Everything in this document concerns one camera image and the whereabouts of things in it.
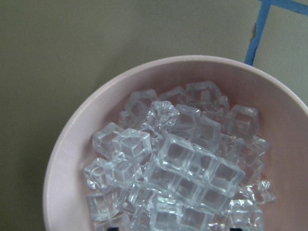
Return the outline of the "pile of clear ice cubes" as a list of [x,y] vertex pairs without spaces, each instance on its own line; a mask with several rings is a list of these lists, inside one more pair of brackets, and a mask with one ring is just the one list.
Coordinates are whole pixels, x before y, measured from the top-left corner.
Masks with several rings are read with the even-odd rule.
[[262,231],[275,200],[261,178],[257,109],[229,106],[212,81],[131,93],[117,123],[92,136],[84,168],[97,231]]

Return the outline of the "pink bowl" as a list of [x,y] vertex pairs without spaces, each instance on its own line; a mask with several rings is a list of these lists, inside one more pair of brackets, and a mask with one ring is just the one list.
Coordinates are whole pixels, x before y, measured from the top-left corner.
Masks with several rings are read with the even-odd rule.
[[268,231],[308,228],[308,109],[284,84],[250,65],[214,56],[169,57],[128,70],[96,90],[67,122],[52,151],[44,182],[48,231],[91,231],[83,167],[95,157],[90,137],[117,120],[131,92],[165,92],[189,82],[212,80],[230,103],[257,108],[259,135],[271,143],[263,175],[276,201],[263,206]]

